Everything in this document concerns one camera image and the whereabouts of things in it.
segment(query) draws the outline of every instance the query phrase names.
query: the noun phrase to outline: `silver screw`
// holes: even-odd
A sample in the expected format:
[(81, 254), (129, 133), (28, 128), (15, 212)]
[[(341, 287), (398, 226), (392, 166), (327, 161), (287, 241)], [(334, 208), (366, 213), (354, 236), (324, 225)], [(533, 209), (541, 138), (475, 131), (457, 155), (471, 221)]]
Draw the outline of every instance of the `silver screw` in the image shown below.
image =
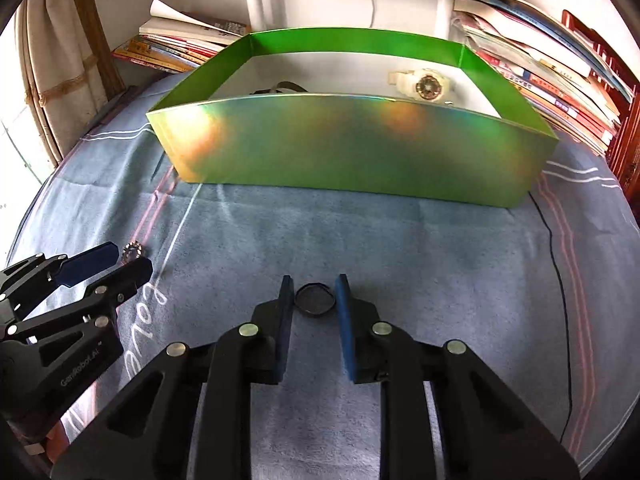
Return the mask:
[(466, 352), (466, 345), (462, 341), (453, 339), (447, 343), (447, 351), (449, 351), (450, 354), (462, 355)]
[(109, 318), (106, 316), (100, 316), (98, 319), (95, 320), (95, 325), (98, 328), (104, 328), (109, 324)]
[(238, 329), (238, 332), (241, 336), (251, 337), (252, 335), (256, 335), (258, 330), (260, 329), (257, 325), (254, 325), (253, 323), (245, 323)]
[(184, 343), (171, 343), (166, 348), (166, 354), (169, 357), (180, 357), (186, 351), (187, 351), (187, 345), (185, 345)]
[(377, 322), (371, 327), (371, 329), (373, 330), (373, 333), (376, 335), (389, 335), (393, 330), (391, 325), (389, 325), (389, 323), (385, 323), (384, 321)]

